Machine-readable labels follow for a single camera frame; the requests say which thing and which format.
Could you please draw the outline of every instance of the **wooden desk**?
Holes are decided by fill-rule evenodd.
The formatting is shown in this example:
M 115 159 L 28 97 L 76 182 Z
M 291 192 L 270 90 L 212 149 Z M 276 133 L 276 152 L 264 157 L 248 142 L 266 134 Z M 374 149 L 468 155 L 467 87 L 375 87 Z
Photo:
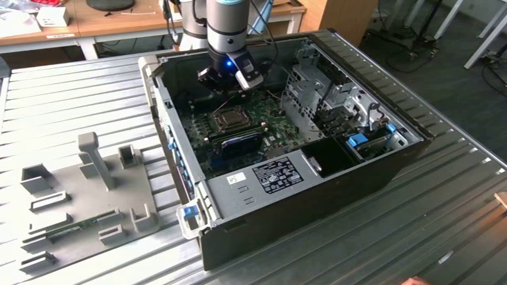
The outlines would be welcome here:
M 16 52 L 20 51 L 13 45 L 19 44 L 31 44 L 25 45 L 25 49 L 41 49 L 41 48 L 53 48 L 59 46 L 69 46 L 68 43 L 75 43 L 75 38 L 79 37 L 79 26 L 75 10 L 75 0 L 69 0 L 65 3 L 67 11 L 69 13 L 69 25 L 61 28 L 43 28 L 41 32 L 32 34 L 21 34 L 15 37 L 3 37 L 0 38 L 0 53 Z M 37 47 L 39 43 L 45 42 L 45 47 Z
M 157 0 L 136 0 L 132 15 L 121 14 L 129 13 L 129 9 L 127 9 L 113 12 L 107 17 L 104 17 L 105 12 L 88 7 L 85 0 L 69 0 L 65 6 L 73 16 L 67 28 L 43 28 L 41 33 L 23 35 L 20 39 L 15 39 L 17 37 L 0 39 L 0 54 L 79 45 L 85 58 L 96 59 L 99 58 L 95 50 L 96 43 L 167 34 L 167 23 Z M 272 8 L 270 23 L 288 21 L 287 33 L 296 33 L 304 12 L 304 7 L 294 7 L 290 4 L 276 5 Z M 183 32 L 181 21 L 175 22 L 175 28 L 179 33 Z M 61 33 L 72 33 L 75 36 L 53 40 L 45 38 L 48 34 Z
M 73 1 L 81 37 L 167 29 L 157 0 L 136 0 L 136 4 L 132 8 L 133 14 L 131 14 L 131 10 L 127 9 L 119 12 L 112 12 L 112 15 L 107 17 L 104 17 L 105 12 L 97 11 L 87 5 L 87 0 Z M 155 13 L 155 15 L 136 15 L 136 13 Z M 181 22 L 175 22 L 175 26 L 180 27 Z
M 359 46 L 378 0 L 299 0 L 307 7 L 302 31 L 332 28 Z

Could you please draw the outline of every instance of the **side panel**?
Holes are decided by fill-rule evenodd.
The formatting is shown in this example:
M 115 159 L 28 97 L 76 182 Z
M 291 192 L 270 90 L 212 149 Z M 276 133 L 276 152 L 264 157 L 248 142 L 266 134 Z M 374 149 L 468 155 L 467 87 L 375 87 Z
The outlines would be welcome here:
M 200 236 L 204 270 L 219 267 L 262 248 L 380 190 L 428 145 L 430 141 L 416 143 L 384 159 L 213 228 Z

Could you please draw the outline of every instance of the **motherboard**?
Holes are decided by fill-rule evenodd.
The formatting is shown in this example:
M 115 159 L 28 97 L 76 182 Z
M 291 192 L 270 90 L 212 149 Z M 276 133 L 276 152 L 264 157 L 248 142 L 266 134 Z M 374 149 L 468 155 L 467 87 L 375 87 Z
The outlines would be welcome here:
M 306 143 L 280 107 L 282 92 L 264 90 L 243 96 L 235 104 L 225 100 L 211 112 L 180 117 L 208 179 L 282 156 Z

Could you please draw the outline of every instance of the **blue latch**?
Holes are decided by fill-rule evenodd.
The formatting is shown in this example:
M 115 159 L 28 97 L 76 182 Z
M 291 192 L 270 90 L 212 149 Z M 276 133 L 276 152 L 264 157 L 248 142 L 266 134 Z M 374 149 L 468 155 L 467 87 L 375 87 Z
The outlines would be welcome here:
M 387 124 L 387 130 L 394 133 L 396 131 L 396 126 L 391 123 Z
M 366 138 L 364 134 L 356 134 L 351 135 L 348 138 L 348 143 L 352 147 L 356 147 L 358 145 L 366 143 L 368 139 Z
M 199 215 L 199 209 L 197 206 L 189 206 L 183 208 L 184 211 L 184 219 L 188 220 L 189 218 Z

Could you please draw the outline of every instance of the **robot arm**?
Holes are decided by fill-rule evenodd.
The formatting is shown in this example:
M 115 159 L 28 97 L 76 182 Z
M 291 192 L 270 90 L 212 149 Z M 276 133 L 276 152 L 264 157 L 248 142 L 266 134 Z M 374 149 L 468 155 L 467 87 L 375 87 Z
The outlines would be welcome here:
M 239 85 L 243 90 L 248 90 L 264 81 L 246 46 L 250 1 L 207 0 L 205 5 L 212 68 L 227 74 L 235 67 Z
M 220 93 L 227 93 L 238 83 L 243 90 L 248 90 L 264 81 L 246 47 L 250 6 L 250 0 L 180 1 L 187 37 L 208 40 L 212 62 L 199 72 L 197 79 L 208 89 Z

